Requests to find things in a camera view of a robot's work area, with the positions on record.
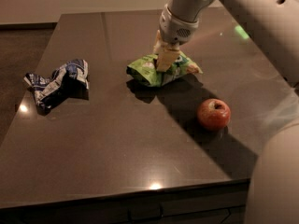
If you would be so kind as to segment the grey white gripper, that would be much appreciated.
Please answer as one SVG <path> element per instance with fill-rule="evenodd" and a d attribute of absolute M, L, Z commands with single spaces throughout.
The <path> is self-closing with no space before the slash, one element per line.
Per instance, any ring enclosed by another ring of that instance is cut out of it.
<path fill-rule="evenodd" d="M 185 21 L 176 16 L 168 5 L 164 6 L 152 51 L 154 54 L 158 54 L 156 63 L 158 72 L 166 72 L 180 54 L 178 46 L 162 47 L 162 40 L 168 44 L 185 44 L 191 40 L 198 25 L 198 18 L 194 21 Z"/>

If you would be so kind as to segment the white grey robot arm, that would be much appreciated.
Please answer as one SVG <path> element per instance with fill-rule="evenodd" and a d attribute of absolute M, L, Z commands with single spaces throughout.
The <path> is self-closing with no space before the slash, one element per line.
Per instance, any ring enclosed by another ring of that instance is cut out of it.
<path fill-rule="evenodd" d="M 199 14 L 214 0 L 169 0 L 159 21 L 153 52 L 166 71 L 179 47 L 190 41 Z M 298 0 L 219 0 L 249 42 L 290 87 L 299 83 Z M 244 224 L 299 224 L 299 119 L 265 145 L 250 179 Z"/>

